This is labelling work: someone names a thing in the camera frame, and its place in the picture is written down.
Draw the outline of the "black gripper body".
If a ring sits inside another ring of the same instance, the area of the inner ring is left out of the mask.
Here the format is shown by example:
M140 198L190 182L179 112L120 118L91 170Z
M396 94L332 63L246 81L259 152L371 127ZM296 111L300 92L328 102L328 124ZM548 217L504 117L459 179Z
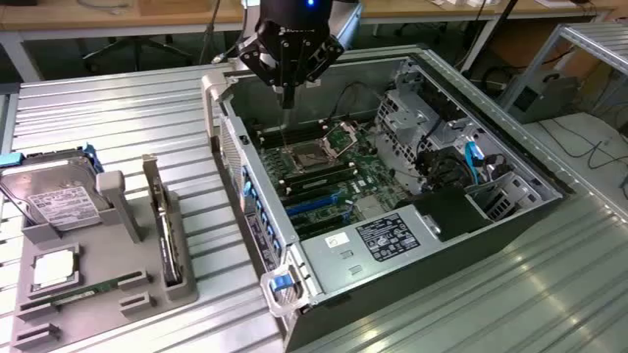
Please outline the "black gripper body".
M262 1L255 27L266 66L304 64L330 38L331 1Z

